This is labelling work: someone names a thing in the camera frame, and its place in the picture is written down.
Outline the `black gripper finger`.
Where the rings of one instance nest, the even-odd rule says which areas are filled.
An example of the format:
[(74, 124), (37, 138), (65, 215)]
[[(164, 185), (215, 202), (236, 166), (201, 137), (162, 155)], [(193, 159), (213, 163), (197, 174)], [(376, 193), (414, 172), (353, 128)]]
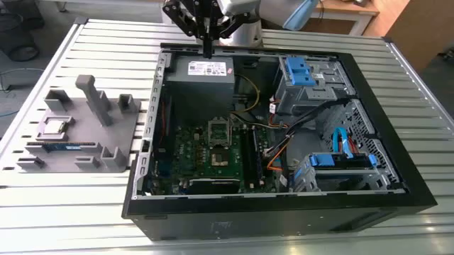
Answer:
[(248, 1), (209, 2), (209, 58), (215, 41), (227, 39), (247, 21)]
[(183, 1), (164, 1), (161, 10), (171, 21), (180, 28), (183, 33), (201, 41), (203, 57), (209, 58), (209, 38), (207, 37), (207, 27), (204, 25), (203, 11), (200, 3), (192, 1), (195, 17), (191, 18), (180, 8)]

